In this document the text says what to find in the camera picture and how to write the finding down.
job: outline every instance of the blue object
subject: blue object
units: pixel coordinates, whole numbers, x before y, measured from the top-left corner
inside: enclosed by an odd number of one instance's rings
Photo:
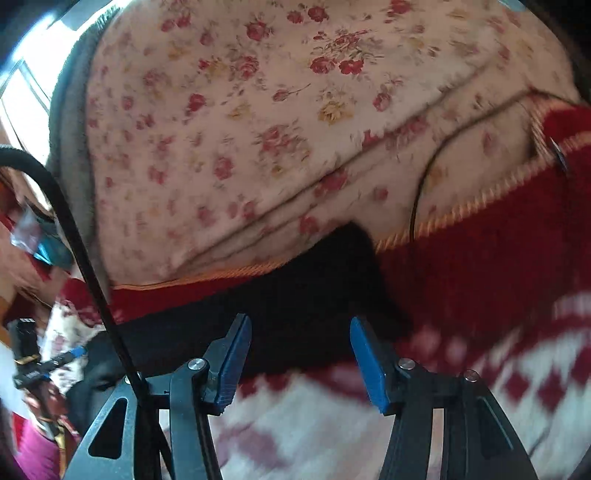
[[[232,403],[251,339],[251,320],[241,313],[236,315],[224,338],[209,344],[203,355],[209,364],[203,392],[203,403],[210,407],[209,414],[219,415]]]
[[[514,12],[525,12],[525,10],[527,10],[525,5],[519,0],[499,0],[499,3],[505,5],[508,9],[513,10]]]
[[[217,395],[214,403],[222,410],[234,399],[242,368],[246,361],[246,354],[251,346],[252,323],[246,317],[240,325],[234,341],[230,345],[228,355],[219,373]]]
[[[70,350],[70,353],[74,356],[74,358],[80,358],[81,356],[86,355],[86,348],[80,345]]]
[[[389,406],[389,399],[386,394],[386,372],[380,366],[371,341],[361,325],[361,320],[357,317],[351,320],[349,336],[369,399],[383,414]]]
[[[43,235],[33,256],[48,265],[55,265],[64,270],[69,270],[74,263],[74,257],[68,247],[61,241],[57,230],[53,232],[55,225],[53,227],[51,225],[42,225],[41,227]]]

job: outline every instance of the gray fleece trim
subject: gray fleece trim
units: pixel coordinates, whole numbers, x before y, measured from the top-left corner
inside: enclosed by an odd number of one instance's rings
[[[86,84],[102,34],[119,8],[101,15],[76,42],[57,80],[49,111],[49,157],[46,168],[68,201],[105,295],[109,279],[103,265],[95,219],[95,180],[86,138]]]

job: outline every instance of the floral blanket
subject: floral blanket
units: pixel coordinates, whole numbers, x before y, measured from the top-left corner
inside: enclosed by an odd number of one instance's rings
[[[289,258],[349,220],[386,238],[441,139],[530,87],[577,98],[552,33],[495,0],[136,0],[87,83],[106,270],[149,284]],[[528,159],[528,108],[446,150],[419,220]]]

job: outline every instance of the black clip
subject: black clip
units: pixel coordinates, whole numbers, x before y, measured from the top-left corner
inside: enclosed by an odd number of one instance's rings
[[[369,399],[395,414],[379,480],[425,480],[433,409],[444,409],[441,480],[536,480],[535,470],[499,404],[472,370],[451,377],[428,372],[380,342],[365,319],[350,339]]]

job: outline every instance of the blue pedal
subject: blue pedal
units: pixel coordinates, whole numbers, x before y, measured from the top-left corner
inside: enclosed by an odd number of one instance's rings
[[[358,317],[351,320],[349,337],[369,399],[383,414],[390,405],[390,400],[386,384],[388,367],[381,362],[384,353],[379,340],[369,323]]]
[[[203,355],[209,363],[203,401],[212,407],[211,414],[220,415],[232,403],[251,339],[250,318],[238,314],[226,336],[210,343]]]
[[[499,2],[514,12],[525,12],[526,10],[525,5],[519,0],[499,0]]]

